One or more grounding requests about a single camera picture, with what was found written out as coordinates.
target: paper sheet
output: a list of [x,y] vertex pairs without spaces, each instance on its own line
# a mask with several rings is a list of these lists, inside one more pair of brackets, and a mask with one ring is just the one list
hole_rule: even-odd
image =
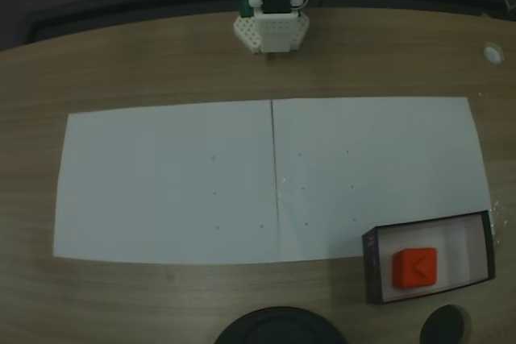
[[281,260],[270,102],[72,114],[54,254],[139,263]]
[[274,101],[281,257],[362,255],[374,226],[490,207],[466,98]]
[[70,115],[54,254],[346,257],[374,226],[490,207],[465,98],[283,100],[271,113],[262,101]]

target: wooden table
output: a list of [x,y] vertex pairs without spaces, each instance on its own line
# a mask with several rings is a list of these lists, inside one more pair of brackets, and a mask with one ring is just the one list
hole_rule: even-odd
[[[331,320],[351,344],[417,343],[428,315],[463,306],[472,342],[516,337],[516,227],[497,278],[394,305],[364,302],[361,258],[236,266],[52,257],[67,114],[283,97],[467,96],[493,202],[516,206],[516,23],[409,10],[308,10],[301,51],[253,56],[234,14],[110,27],[0,53],[2,343],[212,343],[271,305]],[[482,48],[502,46],[488,63]]]

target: black round object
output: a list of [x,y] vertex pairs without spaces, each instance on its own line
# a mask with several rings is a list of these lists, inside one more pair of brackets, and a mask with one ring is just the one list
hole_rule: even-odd
[[422,326],[421,344],[462,344],[468,336],[467,313],[454,305],[446,305],[434,311]]
[[229,325],[215,344],[348,344],[324,318],[304,309],[256,310]]

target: orange block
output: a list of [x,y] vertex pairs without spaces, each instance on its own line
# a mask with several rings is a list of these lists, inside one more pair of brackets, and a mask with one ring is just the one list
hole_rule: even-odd
[[393,256],[393,286],[417,288],[437,282],[437,250],[405,249]]

